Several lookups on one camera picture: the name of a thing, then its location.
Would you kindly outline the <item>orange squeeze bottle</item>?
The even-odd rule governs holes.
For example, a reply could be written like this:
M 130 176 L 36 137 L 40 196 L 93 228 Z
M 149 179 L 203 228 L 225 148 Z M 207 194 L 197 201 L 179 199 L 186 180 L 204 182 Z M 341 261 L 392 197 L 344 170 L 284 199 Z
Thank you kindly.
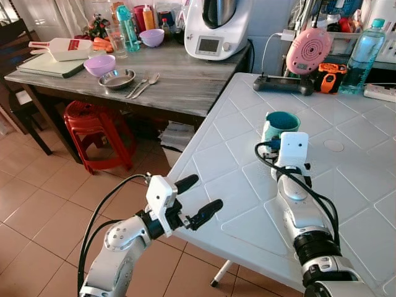
M 144 6 L 142 9 L 142 19 L 144 20 L 144 31 L 156 28 L 155 12 L 151 9 L 151 6 Z

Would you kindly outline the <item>teal mug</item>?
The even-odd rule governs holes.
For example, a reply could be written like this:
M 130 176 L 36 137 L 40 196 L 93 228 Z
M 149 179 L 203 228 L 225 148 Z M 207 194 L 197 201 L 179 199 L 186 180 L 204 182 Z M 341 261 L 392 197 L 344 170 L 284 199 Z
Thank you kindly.
M 269 111 L 265 117 L 261 142 L 280 142 L 287 131 L 297 131 L 301 125 L 299 117 L 288 111 Z

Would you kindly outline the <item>white power strip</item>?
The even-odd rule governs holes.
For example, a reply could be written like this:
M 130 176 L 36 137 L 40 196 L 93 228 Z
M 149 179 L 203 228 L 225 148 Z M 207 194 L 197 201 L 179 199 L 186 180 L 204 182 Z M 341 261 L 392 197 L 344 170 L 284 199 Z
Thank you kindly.
M 394 103 L 396 102 L 396 88 L 368 83 L 364 87 L 364 96 Z

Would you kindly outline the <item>clear drinking glass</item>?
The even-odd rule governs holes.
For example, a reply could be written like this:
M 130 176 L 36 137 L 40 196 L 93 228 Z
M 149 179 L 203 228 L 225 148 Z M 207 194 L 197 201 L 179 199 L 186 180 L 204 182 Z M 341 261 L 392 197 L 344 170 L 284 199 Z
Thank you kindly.
M 124 59 L 127 57 L 127 50 L 124 45 L 124 36 L 121 32 L 121 26 L 109 25 L 106 26 L 105 31 L 107 38 L 110 40 L 111 47 L 113 47 L 113 56 L 116 59 Z

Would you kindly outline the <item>red plastic stool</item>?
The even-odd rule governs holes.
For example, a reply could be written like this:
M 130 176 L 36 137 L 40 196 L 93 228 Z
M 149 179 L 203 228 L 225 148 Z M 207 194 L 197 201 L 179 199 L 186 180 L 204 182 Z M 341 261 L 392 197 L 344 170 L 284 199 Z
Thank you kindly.
M 128 171 L 133 167 L 132 158 L 137 141 L 120 111 L 105 106 L 81 101 L 72 101 L 63 113 L 68 135 L 74 141 L 77 153 L 85 169 L 94 174 L 96 170 L 123 166 Z M 107 140 L 116 158 L 91 161 L 87 149 L 94 144 L 101 149 Z

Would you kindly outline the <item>orange carrots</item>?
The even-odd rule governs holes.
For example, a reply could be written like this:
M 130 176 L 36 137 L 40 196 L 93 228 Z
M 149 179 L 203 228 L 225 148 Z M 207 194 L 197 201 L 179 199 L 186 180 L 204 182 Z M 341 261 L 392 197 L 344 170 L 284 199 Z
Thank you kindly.
M 113 53 L 116 46 L 108 38 L 96 37 L 93 39 L 93 50 L 94 51 L 104 51 L 105 53 Z

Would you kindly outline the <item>metal fork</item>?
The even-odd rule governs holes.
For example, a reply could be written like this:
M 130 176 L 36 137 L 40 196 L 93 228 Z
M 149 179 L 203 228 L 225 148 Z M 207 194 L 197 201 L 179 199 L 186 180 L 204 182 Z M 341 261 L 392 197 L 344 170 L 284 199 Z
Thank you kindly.
M 126 98 L 131 98 L 131 96 L 133 96 L 133 94 L 135 93 L 136 90 L 138 90 L 139 87 L 141 87 L 144 83 L 146 83 L 148 81 L 148 79 L 150 78 L 150 71 L 146 71 L 144 73 L 144 76 L 142 77 L 142 80 L 140 82 L 138 82 L 135 87 L 132 88 L 132 90 L 130 91 L 130 93 L 127 94 Z

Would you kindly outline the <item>metal spoon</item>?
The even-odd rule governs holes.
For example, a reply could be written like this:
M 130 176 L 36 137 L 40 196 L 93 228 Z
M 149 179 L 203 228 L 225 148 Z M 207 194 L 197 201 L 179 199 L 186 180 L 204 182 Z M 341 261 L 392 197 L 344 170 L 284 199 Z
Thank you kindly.
M 158 80 L 160 79 L 160 76 L 161 76 L 160 73 L 156 73 L 155 76 L 153 76 L 150 79 L 148 79 L 141 87 L 138 88 L 138 90 L 136 90 L 135 92 L 133 92 L 131 94 L 130 99 L 135 99 L 141 93 L 143 93 L 144 90 L 146 90 L 147 87 L 150 87 L 151 85 L 153 85 L 156 82 L 158 82 Z

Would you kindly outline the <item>pink round device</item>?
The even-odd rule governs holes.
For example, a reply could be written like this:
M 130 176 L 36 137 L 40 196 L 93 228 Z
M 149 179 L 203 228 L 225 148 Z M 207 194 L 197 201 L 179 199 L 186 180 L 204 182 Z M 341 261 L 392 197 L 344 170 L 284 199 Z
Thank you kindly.
M 333 37 L 321 28 L 307 28 L 293 40 L 286 54 L 286 68 L 294 74 L 306 75 L 319 68 L 319 64 L 332 49 Z

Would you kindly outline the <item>white kitchen machine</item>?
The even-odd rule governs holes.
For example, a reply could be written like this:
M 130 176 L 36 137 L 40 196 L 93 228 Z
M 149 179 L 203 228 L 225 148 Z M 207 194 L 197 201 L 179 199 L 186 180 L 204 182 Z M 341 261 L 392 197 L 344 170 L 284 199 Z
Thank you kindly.
M 220 61 L 248 45 L 253 0 L 189 0 L 184 47 L 193 58 Z

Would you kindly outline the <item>dark wooden chair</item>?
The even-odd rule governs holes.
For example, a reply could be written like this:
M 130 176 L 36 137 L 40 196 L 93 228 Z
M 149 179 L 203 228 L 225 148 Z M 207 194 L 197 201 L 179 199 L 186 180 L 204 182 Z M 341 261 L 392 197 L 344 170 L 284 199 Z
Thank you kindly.
M 18 82 L 9 82 L 5 76 L 16 71 L 19 65 L 34 57 L 28 43 L 33 40 L 32 34 L 22 19 L 0 20 L 0 107 L 12 115 L 12 122 L 29 134 L 46 155 L 52 151 L 38 135 L 43 130 L 34 115 L 38 113 L 31 96 Z

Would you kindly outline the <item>orange and black device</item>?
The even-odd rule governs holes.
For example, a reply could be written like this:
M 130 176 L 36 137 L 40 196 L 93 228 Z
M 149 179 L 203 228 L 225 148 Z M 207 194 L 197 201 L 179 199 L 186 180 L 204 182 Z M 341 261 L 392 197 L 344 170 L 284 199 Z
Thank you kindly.
M 320 63 L 317 69 L 317 79 L 314 81 L 314 90 L 326 94 L 338 93 L 347 70 L 344 64 Z

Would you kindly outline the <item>pink tumbler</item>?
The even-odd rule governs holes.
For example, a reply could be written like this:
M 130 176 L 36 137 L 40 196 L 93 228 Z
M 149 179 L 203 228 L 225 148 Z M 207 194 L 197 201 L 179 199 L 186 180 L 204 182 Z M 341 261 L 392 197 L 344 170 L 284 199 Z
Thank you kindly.
M 135 17 L 136 32 L 142 32 L 145 30 L 145 19 L 144 19 L 144 9 L 146 6 L 138 5 L 131 9 L 133 16 Z

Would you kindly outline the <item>black handheld controller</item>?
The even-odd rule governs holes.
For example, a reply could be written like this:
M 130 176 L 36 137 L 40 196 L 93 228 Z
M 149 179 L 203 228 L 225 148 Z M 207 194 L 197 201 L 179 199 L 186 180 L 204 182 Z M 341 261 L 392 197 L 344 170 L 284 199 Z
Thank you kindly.
M 313 82 L 306 77 L 282 77 L 263 74 L 254 81 L 252 88 L 258 92 L 263 90 L 298 92 L 303 96 L 310 96 L 314 93 Z

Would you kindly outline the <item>pale green cutting board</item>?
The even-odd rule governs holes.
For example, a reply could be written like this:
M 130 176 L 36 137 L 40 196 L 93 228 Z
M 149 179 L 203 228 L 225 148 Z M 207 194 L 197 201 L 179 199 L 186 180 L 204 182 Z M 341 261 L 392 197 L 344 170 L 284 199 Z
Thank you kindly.
M 84 69 L 85 59 L 56 61 L 50 54 L 38 54 L 17 66 L 18 71 L 51 77 L 72 77 Z

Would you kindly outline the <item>clear blue plastic bottle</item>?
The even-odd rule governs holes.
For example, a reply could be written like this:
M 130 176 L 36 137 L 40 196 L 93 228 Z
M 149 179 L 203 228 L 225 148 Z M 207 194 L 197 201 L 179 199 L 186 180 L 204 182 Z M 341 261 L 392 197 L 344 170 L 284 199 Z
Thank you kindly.
M 357 94 L 364 90 L 368 74 L 385 42 L 384 25 L 384 19 L 376 18 L 371 27 L 360 34 L 346 66 L 347 74 L 340 83 L 340 93 Z

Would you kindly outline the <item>purple plastic bowl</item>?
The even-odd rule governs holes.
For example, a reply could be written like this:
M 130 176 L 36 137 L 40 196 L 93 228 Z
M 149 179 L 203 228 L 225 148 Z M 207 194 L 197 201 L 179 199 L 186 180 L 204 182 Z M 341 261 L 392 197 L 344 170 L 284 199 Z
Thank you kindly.
M 151 48 L 161 45 L 164 42 L 165 36 L 166 32 L 160 28 L 147 29 L 139 34 L 141 42 Z
M 94 77 L 101 77 L 116 67 L 116 57 L 110 54 L 94 56 L 83 62 L 83 67 Z

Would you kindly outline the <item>white paper stack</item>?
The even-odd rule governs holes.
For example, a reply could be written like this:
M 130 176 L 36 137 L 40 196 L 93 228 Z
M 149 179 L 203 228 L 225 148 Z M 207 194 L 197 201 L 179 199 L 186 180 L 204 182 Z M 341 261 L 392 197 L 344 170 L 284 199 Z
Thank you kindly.
M 174 121 L 169 121 L 166 128 L 161 131 L 158 137 L 160 139 L 160 147 L 165 153 L 170 167 L 174 167 L 176 161 L 186 149 L 187 144 L 195 136 L 195 131 L 195 127 L 192 125 Z

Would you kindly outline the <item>teal water bottle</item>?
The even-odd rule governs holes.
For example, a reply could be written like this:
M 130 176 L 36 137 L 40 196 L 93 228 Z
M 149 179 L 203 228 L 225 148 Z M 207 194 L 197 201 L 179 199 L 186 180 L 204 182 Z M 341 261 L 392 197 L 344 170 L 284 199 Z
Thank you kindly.
M 140 42 L 137 38 L 135 16 L 124 4 L 117 6 L 116 18 L 121 26 L 121 35 L 124 37 L 124 47 L 127 52 L 140 50 Z

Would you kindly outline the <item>round metal plate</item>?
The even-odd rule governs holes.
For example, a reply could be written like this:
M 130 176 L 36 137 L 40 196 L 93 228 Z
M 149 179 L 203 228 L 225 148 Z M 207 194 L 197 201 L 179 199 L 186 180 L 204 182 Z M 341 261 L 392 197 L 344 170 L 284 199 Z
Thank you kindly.
M 136 72 L 131 69 L 116 69 L 103 74 L 97 82 L 107 90 L 122 90 L 135 82 Z

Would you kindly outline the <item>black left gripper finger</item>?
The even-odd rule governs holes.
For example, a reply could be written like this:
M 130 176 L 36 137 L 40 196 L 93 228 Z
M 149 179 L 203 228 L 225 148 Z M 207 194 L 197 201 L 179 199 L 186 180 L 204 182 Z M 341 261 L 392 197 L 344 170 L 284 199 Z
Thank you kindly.
M 191 187 L 195 186 L 198 181 L 200 181 L 200 178 L 197 174 L 190 174 L 189 176 L 186 176 L 186 178 L 176 181 L 174 184 L 176 187 L 176 194 L 184 194 Z
M 201 207 L 193 216 L 187 216 L 187 228 L 190 230 L 198 230 L 204 223 L 207 223 L 216 212 L 223 208 L 223 201 L 213 200 L 205 206 Z

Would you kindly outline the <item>small potted plant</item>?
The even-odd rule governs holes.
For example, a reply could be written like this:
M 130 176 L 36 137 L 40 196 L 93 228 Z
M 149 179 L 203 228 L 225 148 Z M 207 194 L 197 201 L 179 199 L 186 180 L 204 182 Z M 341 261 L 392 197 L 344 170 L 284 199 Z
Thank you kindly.
M 108 37 L 107 28 L 110 27 L 110 20 L 101 16 L 101 14 L 93 14 L 92 19 L 88 22 L 84 33 L 90 37 L 91 40 L 95 38 L 106 39 Z

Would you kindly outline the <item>white table leg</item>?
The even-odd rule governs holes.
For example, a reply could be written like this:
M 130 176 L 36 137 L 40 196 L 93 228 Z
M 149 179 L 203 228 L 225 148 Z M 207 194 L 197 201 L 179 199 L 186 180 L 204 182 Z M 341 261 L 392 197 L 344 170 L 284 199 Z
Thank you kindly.
M 210 282 L 210 286 L 212 286 L 212 288 L 216 288 L 216 286 L 218 286 L 218 284 L 223 279 L 224 275 L 226 275 L 226 273 L 230 270 L 232 265 L 234 265 L 234 263 L 232 263 L 231 260 L 225 261 L 223 266 L 221 266 L 221 268 L 218 270 L 218 272 L 214 276 L 212 282 Z

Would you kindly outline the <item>white curtain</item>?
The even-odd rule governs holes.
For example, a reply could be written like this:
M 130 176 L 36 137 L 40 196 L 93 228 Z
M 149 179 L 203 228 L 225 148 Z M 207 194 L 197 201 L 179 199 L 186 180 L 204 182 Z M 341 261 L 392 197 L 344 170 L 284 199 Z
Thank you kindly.
M 43 41 L 83 34 L 90 16 L 83 0 L 11 0 L 28 29 Z

